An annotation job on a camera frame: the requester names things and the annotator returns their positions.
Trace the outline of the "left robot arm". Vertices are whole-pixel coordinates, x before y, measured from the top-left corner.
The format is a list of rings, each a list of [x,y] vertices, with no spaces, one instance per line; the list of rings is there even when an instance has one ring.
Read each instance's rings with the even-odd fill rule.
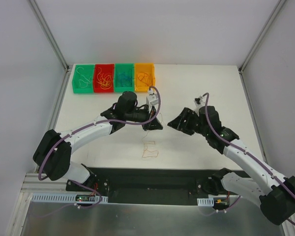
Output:
[[[157,119],[161,108],[158,89],[149,87],[146,103],[138,105],[136,93],[125,91],[110,108],[92,121],[64,132],[48,130],[40,141],[33,160],[39,167],[40,181],[65,178],[76,182],[83,191],[94,186],[95,175],[84,164],[71,160],[72,154],[90,142],[112,135],[126,125],[141,126],[144,131],[161,130]]]

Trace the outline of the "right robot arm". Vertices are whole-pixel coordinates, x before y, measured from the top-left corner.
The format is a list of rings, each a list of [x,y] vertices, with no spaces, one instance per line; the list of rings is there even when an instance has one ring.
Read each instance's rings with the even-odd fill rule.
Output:
[[[184,108],[168,126],[187,135],[201,134],[213,149],[239,165],[250,177],[242,178],[223,168],[202,185],[204,192],[215,196],[225,191],[236,193],[258,206],[275,225],[295,213],[295,177],[285,177],[254,157],[239,136],[222,125],[213,106],[198,111]]]

